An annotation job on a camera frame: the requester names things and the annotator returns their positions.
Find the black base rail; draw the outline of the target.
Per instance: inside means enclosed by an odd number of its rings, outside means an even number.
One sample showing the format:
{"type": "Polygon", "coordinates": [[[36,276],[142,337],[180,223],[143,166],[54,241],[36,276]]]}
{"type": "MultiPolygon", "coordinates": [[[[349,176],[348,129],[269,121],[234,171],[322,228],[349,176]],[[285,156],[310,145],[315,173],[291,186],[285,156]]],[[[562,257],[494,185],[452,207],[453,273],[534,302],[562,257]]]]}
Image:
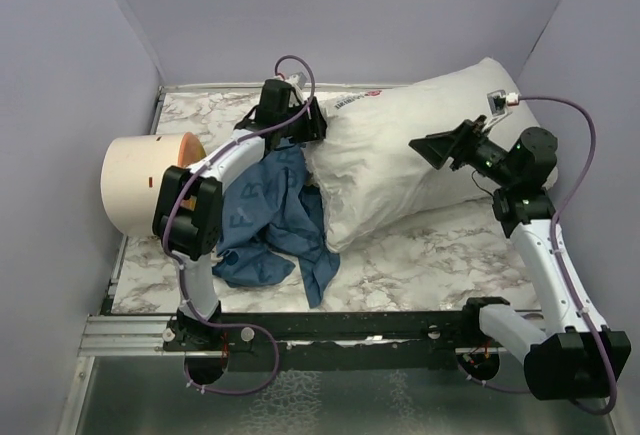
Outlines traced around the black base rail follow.
{"type": "Polygon", "coordinates": [[[174,315],[163,350],[237,372],[453,370],[456,357],[492,352],[471,311],[224,313],[218,327],[174,315]]]}

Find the blue lettered pillowcase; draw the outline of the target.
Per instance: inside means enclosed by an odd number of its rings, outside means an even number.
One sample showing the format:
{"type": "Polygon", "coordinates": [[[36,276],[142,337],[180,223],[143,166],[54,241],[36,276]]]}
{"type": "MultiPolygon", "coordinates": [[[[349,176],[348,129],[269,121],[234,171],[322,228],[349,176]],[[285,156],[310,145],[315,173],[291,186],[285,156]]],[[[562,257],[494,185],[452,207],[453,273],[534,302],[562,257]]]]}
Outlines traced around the blue lettered pillowcase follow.
{"type": "Polygon", "coordinates": [[[302,148],[289,145],[229,186],[214,276],[232,288],[277,285],[294,270],[289,255],[298,260],[308,306],[320,306],[340,256],[327,248],[322,197],[308,178],[302,148]]]}

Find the white pillow with red logo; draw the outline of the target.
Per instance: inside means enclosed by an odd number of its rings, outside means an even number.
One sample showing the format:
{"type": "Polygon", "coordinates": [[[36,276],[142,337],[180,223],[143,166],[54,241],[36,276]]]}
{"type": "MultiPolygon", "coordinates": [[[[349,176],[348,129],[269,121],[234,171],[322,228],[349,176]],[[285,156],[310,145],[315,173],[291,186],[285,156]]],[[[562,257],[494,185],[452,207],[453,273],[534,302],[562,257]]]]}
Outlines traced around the white pillow with red logo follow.
{"type": "Polygon", "coordinates": [[[470,167],[436,170],[409,143],[486,115],[488,94],[517,89],[486,57],[412,85],[321,101],[326,135],[307,146],[305,161],[322,196],[327,247],[340,253],[406,216],[480,198],[470,167]]]}

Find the aluminium frame rail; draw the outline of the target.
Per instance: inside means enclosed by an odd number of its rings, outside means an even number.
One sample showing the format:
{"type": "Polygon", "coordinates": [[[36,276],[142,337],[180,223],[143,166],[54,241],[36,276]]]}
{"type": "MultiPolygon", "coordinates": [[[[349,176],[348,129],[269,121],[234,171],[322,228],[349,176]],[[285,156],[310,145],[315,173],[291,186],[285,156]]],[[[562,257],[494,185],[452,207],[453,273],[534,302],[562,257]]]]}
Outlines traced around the aluminium frame rail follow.
{"type": "Polygon", "coordinates": [[[171,315],[89,316],[81,336],[82,357],[162,356],[162,333],[171,315]]]}

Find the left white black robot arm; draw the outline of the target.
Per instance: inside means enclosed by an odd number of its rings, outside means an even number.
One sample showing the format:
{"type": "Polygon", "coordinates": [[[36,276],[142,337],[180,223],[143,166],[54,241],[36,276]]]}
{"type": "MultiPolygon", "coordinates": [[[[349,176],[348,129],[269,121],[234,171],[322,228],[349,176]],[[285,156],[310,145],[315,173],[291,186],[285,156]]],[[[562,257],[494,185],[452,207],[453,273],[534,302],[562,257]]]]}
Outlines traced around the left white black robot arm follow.
{"type": "Polygon", "coordinates": [[[302,74],[277,74],[262,86],[258,103],[233,128],[228,142],[185,168],[163,175],[152,231],[172,259],[180,293],[167,344],[200,350],[221,346],[225,326],[212,282],[212,257],[223,227],[224,194],[246,170],[281,142],[319,141],[326,123],[315,95],[305,95],[302,74]]]}

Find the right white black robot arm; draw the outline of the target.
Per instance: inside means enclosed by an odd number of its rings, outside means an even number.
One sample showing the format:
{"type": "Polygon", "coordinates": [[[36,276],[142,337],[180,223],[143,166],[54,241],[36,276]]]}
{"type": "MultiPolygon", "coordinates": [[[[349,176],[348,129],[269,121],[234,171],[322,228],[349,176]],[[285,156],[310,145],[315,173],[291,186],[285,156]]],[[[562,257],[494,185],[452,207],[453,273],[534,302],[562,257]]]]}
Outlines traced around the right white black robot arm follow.
{"type": "Polygon", "coordinates": [[[472,346],[499,343],[522,364],[528,390],[539,400],[615,404],[631,343],[590,302],[562,239],[559,213],[544,187],[556,166],[556,138],[534,126],[505,150],[479,117],[409,145],[435,169],[470,166],[497,184],[494,216],[525,264],[544,317],[539,329],[502,299],[471,299],[459,322],[461,338],[472,346]]]}

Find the cream cylinder with orange lid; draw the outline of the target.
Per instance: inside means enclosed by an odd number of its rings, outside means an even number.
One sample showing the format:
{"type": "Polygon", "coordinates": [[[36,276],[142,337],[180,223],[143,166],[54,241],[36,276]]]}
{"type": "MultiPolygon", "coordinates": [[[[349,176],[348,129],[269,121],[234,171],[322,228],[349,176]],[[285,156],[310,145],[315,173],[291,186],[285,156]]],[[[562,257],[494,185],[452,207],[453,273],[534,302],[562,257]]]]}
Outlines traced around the cream cylinder with orange lid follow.
{"type": "Polygon", "coordinates": [[[203,145],[190,132],[113,140],[106,151],[100,178],[102,203],[109,220],[126,236],[151,236],[166,169],[187,167],[205,156],[203,145]]]}

